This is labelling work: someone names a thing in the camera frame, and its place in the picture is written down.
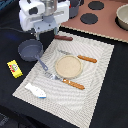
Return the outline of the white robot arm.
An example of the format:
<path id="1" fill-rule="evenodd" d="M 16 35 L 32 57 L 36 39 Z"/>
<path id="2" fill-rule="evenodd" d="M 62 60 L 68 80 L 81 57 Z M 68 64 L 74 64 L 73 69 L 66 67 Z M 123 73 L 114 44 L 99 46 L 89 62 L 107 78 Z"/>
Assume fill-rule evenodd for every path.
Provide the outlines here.
<path id="1" fill-rule="evenodd" d="M 69 19 L 69 0 L 20 0 L 19 19 L 24 31 L 36 34 L 57 30 Z"/>

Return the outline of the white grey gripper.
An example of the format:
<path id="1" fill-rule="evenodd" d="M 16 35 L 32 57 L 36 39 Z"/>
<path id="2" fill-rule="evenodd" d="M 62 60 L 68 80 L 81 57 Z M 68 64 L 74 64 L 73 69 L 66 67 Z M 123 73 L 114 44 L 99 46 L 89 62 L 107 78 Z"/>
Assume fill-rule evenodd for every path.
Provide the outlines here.
<path id="1" fill-rule="evenodd" d="M 19 20 L 24 31 L 36 34 L 57 30 L 69 19 L 69 0 L 20 0 Z"/>

